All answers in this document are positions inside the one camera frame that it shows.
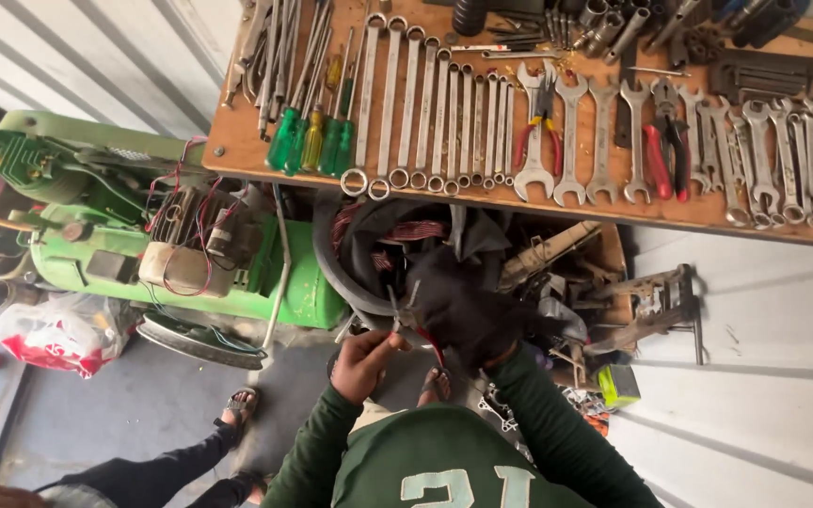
number 21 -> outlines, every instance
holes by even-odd
[[[513,466],[495,466],[494,473],[504,481],[501,508],[526,508],[528,506],[530,472]],[[421,502],[413,508],[470,508],[475,502],[469,475],[465,469],[451,469],[440,473],[422,473],[408,476],[400,484],[400,499],[413,501],[425,496],[425,489],[447,487],[447,501]]]

green shirt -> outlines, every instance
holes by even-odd
[[[264,508],[660,507],[522,348],[488,372],[537,469],[466,408],[427,404],[348,433],[362,412],[329,386],[269,484]]]

black pants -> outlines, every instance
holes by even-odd
[[[76,475],[64,476],[54,485],[86,485],[106,496],[118,508],[162,508],[188,483],[215,468],[234,444],[235,429],[222,425],[211,436],[189,448],[179,448],[146,462],[113,458]],[[191,507],[240,506],[253,489],[250,475],[219,480]]]

screwdriver handle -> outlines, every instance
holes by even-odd
[[[285,175],[293,176],[300,171],[303,163],[303,145],[306,144],[306,129],[308,120],[297,119],[294,127],[294,142],[287,151],[287,161],[285,162]]]
[[[346,78],[344,80],[344,93],[341,98],[341,107],[338,108],[338,113],[342,117],[347,117],[347,111],[350,109],[351,95],[353,93],[353,78]]]
[[[654,186],[658,189],[658,196],[662,200],[669,200],[673,196],[673,187],[670,186],[670,172],[664,163],[664,152],[661,148],[661,132],[653,125],[642,126],[648,135],[648,168]]]
[[[353,122],[341,122],[341,140],[338,142],[338,159],[334,165],[334,175],[343,175],[353,165]]]
[[[329,117],[325,120],[325,140],[322,142],[322,156],[319,156],[319,173],[334,175],[338,158],[338,143],[341,140],[341,122]]]
[[[268,155],[265,156],[266,166],[276,171],[285,168],[287,153],[290,152],[291,143],[294,142],[295,122],[299,118],[299,111],[293,108],[285,109],[281,122],[275,131],[275,137],[272,138],[272,143],[268,145]]]
[[[322,111],[313,110],[309,114],[309,129],[303,145],[303,168],[309,171],[319,169],[319,157],[322,156]]]

pliers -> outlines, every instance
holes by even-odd
[[[404,307],[398,307],[398,299],[394,295],[394,288],[388,286],[388,296],[391,299],[391,308],[394,309],[394,325],[391,326],[391,333],[398,333],[400,331],[401,325],[405,325],[408,328],[414,329],[419,335],[423,337],[423,339],[427,340],[428,343],[432,344],[432,348],[435,349],[435,356],[438,359],[438,364],[441,365],[441,368],[445,368],[445,355],[441,351],[441,346],[438,345],[438,341],[432,337],[432,335],[422,328],[419,325],[419,320],[415,315],[415,309],[413,308],[413,304],[415,303],[415,297],[419,294],[419,283],[422,280],[417,280],[415,284],[413,284],[413,292],[410,294],[409,300]]]
[[[669,79],[661,78],[651,83],[651,93],[654,95],[656,110],[654,121],[642,127],[648,135],[648,165],[651,177],[661,199],[669,200],[675,191],[677,201],[686,202],[691,164],[688,144],[683,134],[688,130],[688,124],[677,118],[679,103],[677,89]]]
[[[528,125],[522,130],[519,135],[519,143],[516,150],[513,152],[513,167],[519,167],[522,164],[522,155],[528,146],[528,137],[532,134],[538,124],[544,123],[548,134],[551,136],[551,143],[554,145],[554,176],[563,174],[563,154],[561,152],[560,137],[554,130],[554,84],[557,81],[558,75],[554,66],[545,61],[545,76],[538,89],[538,98],[535,104],[535,115]]]

